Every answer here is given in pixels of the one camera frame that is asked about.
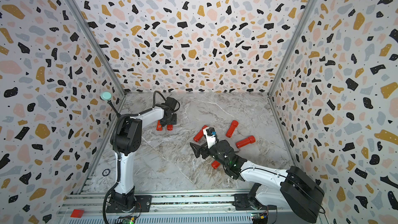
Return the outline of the red flashlight white rim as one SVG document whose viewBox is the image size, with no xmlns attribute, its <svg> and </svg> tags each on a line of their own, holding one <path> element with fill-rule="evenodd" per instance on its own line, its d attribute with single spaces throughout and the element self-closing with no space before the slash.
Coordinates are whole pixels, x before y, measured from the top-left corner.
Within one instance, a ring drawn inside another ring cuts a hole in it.
<svg viewBox="0 0 398 224">
<path fill-rule="evenodd" d="M 163 130 L 163 126 L 161 125 L 161 123 L 160 123 L 159 120 L 158 120 L 158 123 L 157 123 L 157 128 L 156 128 L 156 130 L 157 130 L 157 131 L 162 131 L 162 130 Z"/>
</svg>

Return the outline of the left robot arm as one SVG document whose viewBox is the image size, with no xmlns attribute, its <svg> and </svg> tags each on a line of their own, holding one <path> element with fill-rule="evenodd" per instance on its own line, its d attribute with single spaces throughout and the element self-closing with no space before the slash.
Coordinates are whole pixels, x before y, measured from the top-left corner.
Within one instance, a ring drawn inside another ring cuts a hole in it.
<svg viewBox="0 0 398 224">
<path fill-rule="evenodd" d="M 117 122 L 111 136 L 111 145 L 116 157 L 116 182 L 105 197 L 110 205 L 123 212 L 130 212 L 136 207 L 134 185 L 135 153 L 142 143 L 143 128 L 159 123 L 161 127 L 175 125 L 176 112 L 180 103 L 172 97 L 163 98 L 163 103 L 156 103 L 154 93 L 152 107 L 138 114 L 117 114 Z"/>
</svg>

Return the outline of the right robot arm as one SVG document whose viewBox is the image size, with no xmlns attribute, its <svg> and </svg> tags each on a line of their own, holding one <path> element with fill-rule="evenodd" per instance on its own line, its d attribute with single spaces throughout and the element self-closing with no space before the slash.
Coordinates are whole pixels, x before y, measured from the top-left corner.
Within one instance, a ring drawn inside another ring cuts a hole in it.
<svg viewBox="0 0 398 224">
<path fill-rule="evenodd" d="M 286 207 L 311 224 L 316 223 L 320 213 L 325 213 L 321 205 L 323 189 L 296 166 L 288 170 L 260 166 L 240 157 L 226 140 L 217 141 L 211 147 L 195 143 L 190 143 L 190 147 L 196 158 L 211 157 L 220 163 L 225 174 L 233 180 L 253 184 L 249 194 L 235 203 L 237 208 Z"/>
</svg>

